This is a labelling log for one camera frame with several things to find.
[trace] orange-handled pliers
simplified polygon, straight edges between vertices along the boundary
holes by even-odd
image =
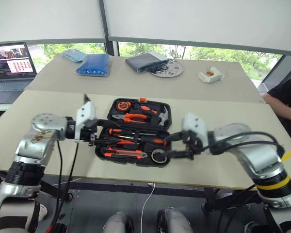
[[[132,120],[132,118],[140,118],[146,120],[147,117],[146,115],[143,114],[130,114],[126,113],[125,115],[123,114],[114,114],[112,115],[115,119],[122,119],[124,122],[130,122],[130,123],[145,123],[145,121],[138,121],[138,120]]]

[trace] laptop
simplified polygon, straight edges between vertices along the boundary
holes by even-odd
[[[0,45],[0,103],[13,103],[36,75],[25,42]]]

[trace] orange component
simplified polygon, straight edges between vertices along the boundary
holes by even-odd
[[[143,115],[143,114],[130,114],[130,113],[126,113],[125,117],[127,117],[127,118],[141,118],[144,120],[146,120],[146,118],[147,118],[146,115]]]
[[[113,136],[119,136],[121,134],[119,133],[114,133],[114,132],[121,132],[122,130],[120,129],[109,129],[109,134],[113,135]]]
[[[146,110],[146,111],[152,111],[152,112],[154,112],[155,114],[157,114],[157,111],[156,110],[151,110],[149,107],[147,107],[147,106],[144,106],[144,105],[141,105],[141,108],[143,109],[143,110]]]
[[[135,144],[133,141],[121,139],[117,144],[124,145],[124,144]]]
[[[124,118],[123,121],[126,122],[126,123],[145,123],[145,121],[132,120],[132,119],[129,119],[127,117]]]
[[[109,152],[105,152],[104,156],[106,157],[112,157],[113,154],[118,155],[125,155],[125,156],[131,156],[136,157],[137,159],[141,159],[141,153],[143,153],[141,150],[118,150],[118,149],[112,149],[111,147],[107,147],[107,150]]]
[[[154,141],[154,142],[156,142],[156,143],[163,143],[163,144],[164,144],[164,146],[166,146],[166,145],[167,145],[167,142],[166,142],[166,141],[164,141],[164,140],[161,140],[161,139],[154,139],[153,141]]]
[[[146,100],[146,98],[139,98],[139,102],[146,103],[146,102],[147,102],[147,100]]]
[[[141,105],[141,108],[142,108],[143,110],[150,111],[150,108],[147,107],[147,106]]]
[[[122,102],[119,102],[117,104],[117,108],[121,111],[126,111],[130,108],[131,106],[131,103],[130,102],[125,102],[125,101],[122,101]]]

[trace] black tool case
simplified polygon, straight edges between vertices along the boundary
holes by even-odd
[[[162,125],[160,113],[163,113],[165,122]],[[115,118],[114,115],[125,114],[142,114],[146,116],[143,118],[134,118],[131,120],[141,121],[144,123],[125,122],[124,119]],[[167,131],[171,126],[171,109],[166,103],[148,101],[145,98],[136,99],[116,99],[111,109],[109,110],[108,120],[114,121],[121,127],[120,130],[125,130],[125,135],[132,138],[119,137],[119,133],[112,131],[110,128],[103,128],[99,139],[117,137],[123,140],[132,141],[134,144],[112,144],[112,145],[96,145],[95,153],[103,160],[109,160],[116,163],[126,164],[135,163],[138,166],[166,166],[170,159],[161,155],[163,151],[171,150],[171,143],[163,141],[169,135]],[[114,150],[125,150],[135,152],[140,151],[146,153],[146,157],[123,156],[114,154]]]

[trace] laptop keyboard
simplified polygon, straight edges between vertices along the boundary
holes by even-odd
[[[23,91],[26,86],[30,84],[31,81],[17,81],[17,82],[0,82],[0,92],[1,91]]]

